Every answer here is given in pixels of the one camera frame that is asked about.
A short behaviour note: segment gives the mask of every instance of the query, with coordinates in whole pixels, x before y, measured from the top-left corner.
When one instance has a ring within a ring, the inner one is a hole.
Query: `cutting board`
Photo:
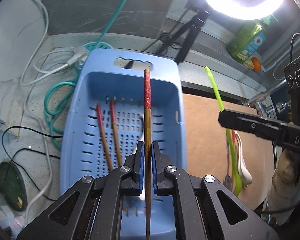
[[[183,94],[183,102],[187,138],[187,171],[197,177],[211,174],[223,182],[227,169],[226,129],[218,123],[220,112],[218,102],[215,99],[187,94]],[[233,103],[224,102],[224,107],[257,114],[253,108]],[[271,185],[274,173],[272,142],[253,134],[241,131],[238,133],[243,144],[243,158],[252,176],[252,184],[242,187],[239,198],[254,210],[264,201]]]

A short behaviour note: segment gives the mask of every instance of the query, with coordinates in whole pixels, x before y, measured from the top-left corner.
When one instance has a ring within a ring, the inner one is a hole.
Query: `orange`
[[[260,71],[261,70],[261,62],[256,57],[251,58],[251,62],[253,63],[253,70],[254,71]]]

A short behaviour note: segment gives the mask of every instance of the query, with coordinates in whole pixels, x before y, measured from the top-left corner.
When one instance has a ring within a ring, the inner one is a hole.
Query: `red-tipped chopstick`
[[[120,144],[119,144],[119,138],[118,138],[117,119],[115,117],[114,100],[110,101],[110,114],[111,114],[115,152],[117,153],[118,165],[119,165],[119,167],[121,167],[122,159],[121,159]]]
[[[112,168],[112,163],[111,163],[111,159],[110,159],[110,155],[109,155],[109,149],[108,149],[108,145],[107,145],[107,141],[106,141],[106,133],[105,133],[105,129],[103,127],[100,104],[97,104],[97,117],[98,117],[98,121],[99,121],[99,129],[100,129],[100,136],[101,136],[102,144],[103,144],[103,150],[105,152],[105,156],[106,156],[106,160],[107,160],[107,164],[108,164],[108,168],[109,168],[109,172],[110,172],[113,170],[113,168]]]
[[[150,239],[151,218],[151,84],[150,71],[144,72],[145,94],[145,177],[146,177],[146,240]]]

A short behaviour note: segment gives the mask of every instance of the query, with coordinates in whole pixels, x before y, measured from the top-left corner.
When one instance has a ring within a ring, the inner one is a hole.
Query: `camera lens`
[[[288,76],[288,85],[289,87],[293,87],[293,77],[291,75]]]
[[[298,86],[300,87],[300,69],[296,70],[296,82],[298,84]]]

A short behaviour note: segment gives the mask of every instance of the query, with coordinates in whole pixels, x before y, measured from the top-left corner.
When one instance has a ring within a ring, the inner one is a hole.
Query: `green soap bottle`
[[[262,45],[268,36],[267,26],[271,17],[278,22],[273,14],[262,20],[249,21],[232,38],[226,49],[235,61],[245,62]]]

